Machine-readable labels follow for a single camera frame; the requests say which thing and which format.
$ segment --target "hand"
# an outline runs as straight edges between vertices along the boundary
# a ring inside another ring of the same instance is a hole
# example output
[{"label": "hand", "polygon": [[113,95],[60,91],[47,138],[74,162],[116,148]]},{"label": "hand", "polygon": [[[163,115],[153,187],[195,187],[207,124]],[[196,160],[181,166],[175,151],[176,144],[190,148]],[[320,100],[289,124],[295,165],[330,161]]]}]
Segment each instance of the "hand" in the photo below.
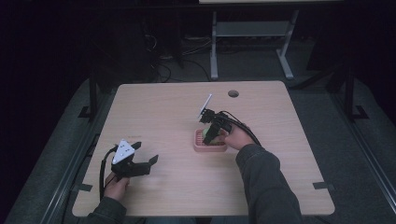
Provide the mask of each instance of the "hand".
[{"label": "hand", "polygon": [[229,147],[233,147],[236,150],[240,150],[242,147],[255,144],[253,139],[238,126],[231,124],[232,129],[228,135],[220,135],[219,140],[227,144]]},{"label": "hand", "polygon": [[122,178],[117,182],[116,175],[111,172],[111,174],[106,178],[106,188],[104,196],[107,198],[112,198],[116,201],[120,201],[129,185],[129,178]]}]

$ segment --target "pink container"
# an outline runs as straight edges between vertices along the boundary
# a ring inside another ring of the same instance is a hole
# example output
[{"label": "pink container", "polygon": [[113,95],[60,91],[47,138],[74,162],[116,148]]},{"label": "pink container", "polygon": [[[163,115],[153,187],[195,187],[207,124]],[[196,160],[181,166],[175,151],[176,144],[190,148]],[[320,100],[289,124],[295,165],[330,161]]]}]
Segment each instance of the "pink container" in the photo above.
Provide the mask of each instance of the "pink container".
[{"label": "pink container", "polygon": [[194,135],[194,150],[197,152],[223,152],[227,150],[227,145],[225,143],[216,143],[214,145],[205,145],[203,143],[204,138],[202,137],[202,129],[195,130]]}]

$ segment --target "hole in table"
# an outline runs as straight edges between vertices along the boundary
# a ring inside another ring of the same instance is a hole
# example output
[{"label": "hole in table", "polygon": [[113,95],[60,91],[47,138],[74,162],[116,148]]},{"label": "hole in table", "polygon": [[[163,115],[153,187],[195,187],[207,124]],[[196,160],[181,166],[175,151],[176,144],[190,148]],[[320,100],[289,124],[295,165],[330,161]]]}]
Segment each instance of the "hole in table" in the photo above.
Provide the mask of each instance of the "hole in table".
[{"label": "hole in table", "polygon": [[238,92],[238,91],[234,91],[234,90],[228,91],[228,95],[229,95],[230,97],[235,98],[235,97],[238,97],[239,92]]}]

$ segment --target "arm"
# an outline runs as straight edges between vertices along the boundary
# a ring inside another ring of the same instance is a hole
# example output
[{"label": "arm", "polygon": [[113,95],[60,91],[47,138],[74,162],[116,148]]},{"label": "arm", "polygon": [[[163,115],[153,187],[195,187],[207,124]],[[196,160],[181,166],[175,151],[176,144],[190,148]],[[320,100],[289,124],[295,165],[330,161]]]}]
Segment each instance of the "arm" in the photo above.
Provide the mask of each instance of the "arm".
[{"label": "arm", "polygon": [[219,140],[240,150],[236,163],[244,181],[249,223],[302,223],[300,205],[280,171],[279,159],[232,126],[230,134]]},{"label": "arm", "polygon": [[129,185],[129,178],[116,181],[114,173],[106,178],[105,195],[95,210],[87,216],[86,223],[95,224],[118,224],[122,223],[126,208],[120,200]]},{"label": "arm", "polygon": [[120,202],[105,196],[95,210],[87,216],[86,223],[121,224],[125,214],[126,208]]}]

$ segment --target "white object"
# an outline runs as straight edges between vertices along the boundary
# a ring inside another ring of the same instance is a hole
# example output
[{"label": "white object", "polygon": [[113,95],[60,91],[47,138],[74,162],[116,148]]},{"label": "white object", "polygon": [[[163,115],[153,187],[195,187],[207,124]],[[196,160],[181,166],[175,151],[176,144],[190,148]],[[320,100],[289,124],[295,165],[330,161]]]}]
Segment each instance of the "white object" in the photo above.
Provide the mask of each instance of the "white object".
[{"label": "white object", "polygon": [[206,102],[204,103],[204,105],[202,106],[201,110],[199,111],[198,117],[199,118],[202,114],[202,111],[204,111],[204,109],[206,108],[207,104],[209,104],[210,98],[212,98],[212,93],[209,93],[209,96],[206,99]]},{"label": "white object", "polygon": [[113,158],[113,164],[123,161],[125,158],[134,154],[134,148],[129,145],[127,141],[121,139],[119,147],[117,148],[116,155]]}]

